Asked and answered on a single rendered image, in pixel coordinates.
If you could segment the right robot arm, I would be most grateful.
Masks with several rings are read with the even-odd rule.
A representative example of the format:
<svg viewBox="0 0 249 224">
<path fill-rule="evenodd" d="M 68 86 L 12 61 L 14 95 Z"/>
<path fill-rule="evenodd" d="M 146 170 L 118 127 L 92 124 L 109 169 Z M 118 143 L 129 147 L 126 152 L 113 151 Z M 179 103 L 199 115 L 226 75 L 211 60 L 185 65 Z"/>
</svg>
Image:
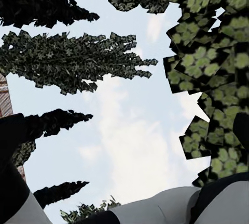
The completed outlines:
<svg viewBox="0 0 249 224">
<path fill-rule="evenodd" d="M 177 187 L 73 224 L 189 224 L 202 187 Z M 12 160 L 0 175 L 0 224 L 52 224 Z"/>
</svg>

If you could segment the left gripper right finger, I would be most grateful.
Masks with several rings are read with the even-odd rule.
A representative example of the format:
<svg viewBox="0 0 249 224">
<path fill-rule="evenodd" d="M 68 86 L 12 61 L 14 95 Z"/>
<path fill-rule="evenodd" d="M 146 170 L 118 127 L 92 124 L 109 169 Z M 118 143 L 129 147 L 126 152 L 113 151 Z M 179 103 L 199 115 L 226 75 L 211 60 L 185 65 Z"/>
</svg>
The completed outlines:
<svg viewBox="0 0 249 224">
<path fill-rule="evenodd" d="M 232 131 L 249 154 L 249 115 L 237 113 Z"/>
</svg>

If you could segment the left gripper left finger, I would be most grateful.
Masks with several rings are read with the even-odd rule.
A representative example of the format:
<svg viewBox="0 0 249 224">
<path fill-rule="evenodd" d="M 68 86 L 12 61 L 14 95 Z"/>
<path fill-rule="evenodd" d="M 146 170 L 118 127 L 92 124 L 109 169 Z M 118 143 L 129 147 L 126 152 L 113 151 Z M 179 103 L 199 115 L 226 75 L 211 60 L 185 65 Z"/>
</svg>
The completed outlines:
<svg viewBox="0 0 249 224">
<path fill-rule="evenodd" d="M 0 118 L 0 175 L 27 133 L 22 113 Z"/>
</svg>

